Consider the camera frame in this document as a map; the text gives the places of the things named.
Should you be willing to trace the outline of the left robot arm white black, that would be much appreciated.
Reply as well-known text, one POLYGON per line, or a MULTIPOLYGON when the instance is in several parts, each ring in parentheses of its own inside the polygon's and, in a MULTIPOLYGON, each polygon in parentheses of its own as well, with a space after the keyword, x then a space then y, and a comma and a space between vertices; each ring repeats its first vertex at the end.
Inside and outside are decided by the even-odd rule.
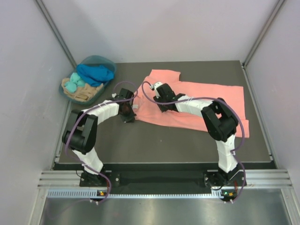
POLYGON ((98 125, 109 118, 120 116, 123 122, 134 122, 132 109, 134 93, 122 88, 119 94, 85 110, 72 110, 62 135, 65 148, 71 149, 82 163, 81 187, 109 185, 104 164, 99 159, 95 144, 98 125))

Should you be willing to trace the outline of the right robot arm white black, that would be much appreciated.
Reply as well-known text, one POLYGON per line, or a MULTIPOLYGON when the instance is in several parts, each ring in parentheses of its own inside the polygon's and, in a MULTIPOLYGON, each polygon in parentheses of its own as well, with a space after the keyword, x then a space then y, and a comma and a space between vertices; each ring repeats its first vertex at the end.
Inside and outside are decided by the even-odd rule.
POLYGON ((175 111, 199 116, 204 120, 209 135, 216 141, 218 170, 205 175, 206 185, 220 189, 236 180, 239 170, 235 158, 235 137, 239 120, 222 98, 196 99, 185 94, 175 94, 167 83, 157 82, 151 86, 153 100, 160 111, 175 111))

